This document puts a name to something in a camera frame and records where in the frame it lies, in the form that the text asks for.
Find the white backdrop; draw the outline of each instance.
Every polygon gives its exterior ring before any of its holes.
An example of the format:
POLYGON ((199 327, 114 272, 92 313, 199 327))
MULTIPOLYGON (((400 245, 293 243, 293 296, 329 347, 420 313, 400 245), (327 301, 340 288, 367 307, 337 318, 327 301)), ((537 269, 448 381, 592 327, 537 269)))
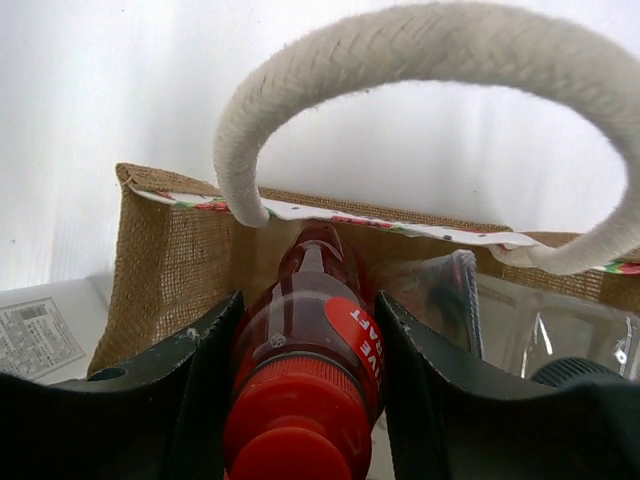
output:
MULTIPOLYGON (((108 278, 116 162, 213 181, 216 120, 252 68, 315 27, 393 3, 0 0, 0 289, 108 278)), ((640 53, 635 0, 503 3, 640 53)), ((292 120, 263 150, 259 183, 584 231, 619 200, 624 169, 568 110, 504 89, 403 84, 292 120)))

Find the plastic bottle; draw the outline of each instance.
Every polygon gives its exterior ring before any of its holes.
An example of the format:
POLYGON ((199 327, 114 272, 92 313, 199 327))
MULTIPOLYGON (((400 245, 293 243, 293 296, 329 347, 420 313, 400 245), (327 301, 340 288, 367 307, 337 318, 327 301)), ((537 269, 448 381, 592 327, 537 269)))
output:
POLYGON ((384 346, 335 229, 304 229, 232 345, 231 480, 364 480, 384 346))
POLYGON ((531 379, 549 364, 582 358, 639 381, 638 316, 485 275, 477 284, 489 363, 531 379))

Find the white rope handle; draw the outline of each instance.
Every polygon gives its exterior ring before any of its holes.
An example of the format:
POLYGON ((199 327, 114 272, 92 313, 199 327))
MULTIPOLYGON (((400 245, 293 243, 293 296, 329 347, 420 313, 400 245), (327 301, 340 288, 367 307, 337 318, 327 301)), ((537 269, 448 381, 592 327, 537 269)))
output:
POLYGON ((261 147, 278 127, 330 98, 403 80, 502 85, 567 105, 595 124, 626 161, 627 191, 604 222, 558 249, 504 253, 505 263, 571 274, 640 245, 640 63, 570 22, 477 3, 345 18, 251 73, 224 110, 214 147, 220 189, 238 221, 253 227, 268 221, 255 170, 261 147))

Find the jute bag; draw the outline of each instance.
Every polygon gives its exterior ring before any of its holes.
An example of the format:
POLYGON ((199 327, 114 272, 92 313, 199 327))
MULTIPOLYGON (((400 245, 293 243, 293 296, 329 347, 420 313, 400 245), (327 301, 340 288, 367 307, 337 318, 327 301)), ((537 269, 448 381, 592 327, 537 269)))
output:
POLYGON ((114 289, 90 372, 189 325, 232 290, 241 289, 250 303, 271 283, 303 221, 273 218, 286 215, 265 208, 269 199, 286 202, 272 203, 281 207, 324 209, 309 212, 337 222, 341 237, 368 265, 464 246, 475 252, 480 273, 640 313, 640 278, 629 275, 640 262, 633 251, 640 245, 638 85, 640 65, 620 47, 569 22, 510 7, 395 7, 312 32, 251 73, 223 112, 214 149, 220 191, 175 173, 118 165, 122 205, 114 289), (511 243, 492 236, 510 232, 502 226, 258 191, 257 155, 280 125, 327 99, 403 80, 508 86, 574 109, 625 159, 629 185, 623 200, 585 235, 512 234, 519 240, 511 243), (381 220, 363 220, 370 217, 381 220), (418 224, 453 230, 406 235, 427 231, 418 224), (473 241, 469 232, 476 232, 473 241))

